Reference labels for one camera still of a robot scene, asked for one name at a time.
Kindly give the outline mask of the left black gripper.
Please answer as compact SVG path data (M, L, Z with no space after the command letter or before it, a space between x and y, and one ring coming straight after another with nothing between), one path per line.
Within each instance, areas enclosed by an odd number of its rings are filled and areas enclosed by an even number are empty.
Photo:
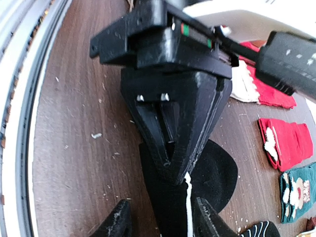
M145 0L90 40L90 58L137 70L203 71L231 79L238 56L212 28L165 0Z

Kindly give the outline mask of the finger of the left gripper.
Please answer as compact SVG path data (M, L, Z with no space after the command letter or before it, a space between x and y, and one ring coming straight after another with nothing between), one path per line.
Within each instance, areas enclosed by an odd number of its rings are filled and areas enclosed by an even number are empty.
M183 178L198 137L198 74L124 68L121 93L162 178Z
M170 164L170 182L183 182L191 172L232 91L230 79L194 72L176 90L180 117Z

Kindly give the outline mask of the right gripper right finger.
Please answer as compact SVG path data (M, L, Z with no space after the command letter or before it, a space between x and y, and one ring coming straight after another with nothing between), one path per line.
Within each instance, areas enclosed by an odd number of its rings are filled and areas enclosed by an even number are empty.
M209 202L201 197L194 200L193 229L196 237L238 237Z

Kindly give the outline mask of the black sock white cuff stripes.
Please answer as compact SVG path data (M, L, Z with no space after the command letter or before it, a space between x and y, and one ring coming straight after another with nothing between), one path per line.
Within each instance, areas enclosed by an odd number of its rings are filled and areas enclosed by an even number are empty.
M147 192L163 237L187 236L187 188L183 182L174 186L160 179L149 149L139 145ZM238 168L234 159L218 144L208 140L190 174L192 197L206 199L216 212L230 201L237 184Z

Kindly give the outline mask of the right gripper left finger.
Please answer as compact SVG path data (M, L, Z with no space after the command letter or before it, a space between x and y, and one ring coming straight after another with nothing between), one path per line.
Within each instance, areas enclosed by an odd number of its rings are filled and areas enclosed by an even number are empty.
M130 203L121 199L109 216L90 237L131 237L132 220Z

